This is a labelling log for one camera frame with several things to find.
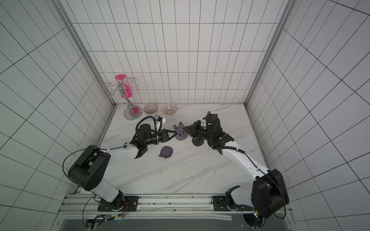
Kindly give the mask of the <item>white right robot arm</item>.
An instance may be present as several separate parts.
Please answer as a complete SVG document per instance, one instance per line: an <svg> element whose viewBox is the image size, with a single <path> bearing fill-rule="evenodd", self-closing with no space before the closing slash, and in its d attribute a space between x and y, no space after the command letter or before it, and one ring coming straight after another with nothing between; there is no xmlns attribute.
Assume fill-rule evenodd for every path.
<svg viewBox="0 0 370 231"><path fill-rule="evenodd" d="M207 143L245 174L247 185L236 185L225 193L229 210L247 207L259 216L268 218L280 209L286 209L289 196L282 174L277 169L270 170L261 165L242 150L234 138L223 131L217 114L208 112L203 120L185 126L184 131L192 137L195 146Z"/></svg>

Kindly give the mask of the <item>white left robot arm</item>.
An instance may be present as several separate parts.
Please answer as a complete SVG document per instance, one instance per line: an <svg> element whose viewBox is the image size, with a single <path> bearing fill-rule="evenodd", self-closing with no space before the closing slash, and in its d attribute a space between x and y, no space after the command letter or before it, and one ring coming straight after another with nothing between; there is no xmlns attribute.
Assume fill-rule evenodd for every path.
<svg viewBox="0 0 370 231"><path fill-rule="evenodd" d="M107 168L117 162L141 158L149 145L158 145L170 141L176 131L162 128L163 118L147 116L135 127L135 133L129 143L116 148L99 148L90 145L82 149L82 154L64 174L85 191L99 196L112 211L123 208L123 193L105 179Z"/></svg>

